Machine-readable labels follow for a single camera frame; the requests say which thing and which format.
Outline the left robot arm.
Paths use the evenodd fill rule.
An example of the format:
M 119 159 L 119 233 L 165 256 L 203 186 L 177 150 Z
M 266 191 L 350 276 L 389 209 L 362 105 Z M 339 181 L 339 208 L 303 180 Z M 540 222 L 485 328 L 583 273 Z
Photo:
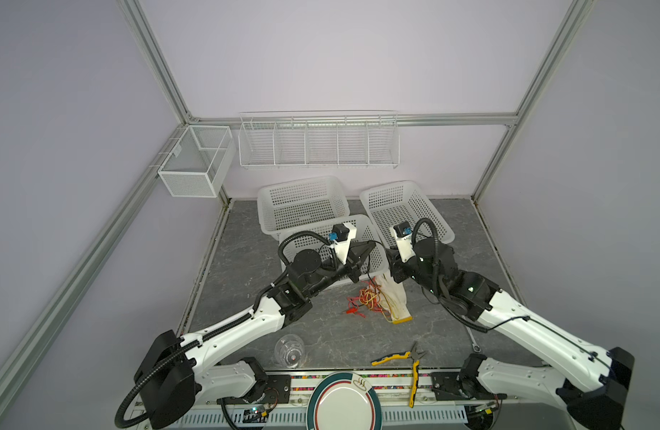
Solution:
M 262 392 L 267 376 L 256 360 L 234 365 L 222 360 L 299 321 L 312 299 L 337 281 L 359 281 L 375 247 L 347 232 L 332 239 L 303 230 L 283 240 L 277 249 L 283 273 L 258 292 L 250 307 L 206 329 L 181 336 L 169 330 L 154 339 L 118 407 L 115 426 L 127 429 L 149 421 L 155 429 L 165 428 L 207 392 L 219 399 Z

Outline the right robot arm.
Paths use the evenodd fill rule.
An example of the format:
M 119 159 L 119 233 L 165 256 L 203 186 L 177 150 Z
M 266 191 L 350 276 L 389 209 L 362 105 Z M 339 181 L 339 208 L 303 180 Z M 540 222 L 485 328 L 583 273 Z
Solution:
M 482 353 L 464 361 L 442 392 L 452 400 L 518 397 L 562 410 L 586 429 L 620 429 L 635 365 L 625 349 L 604 349 L 565 331 L 522 305 L 497 283 L 460 269 L 433 220 L 403 221 L 390 229 L 387 250 L 395 282 L 413 280 L 467 328 L 500 333 L 530 351 L 544 367 L 511 365 Z

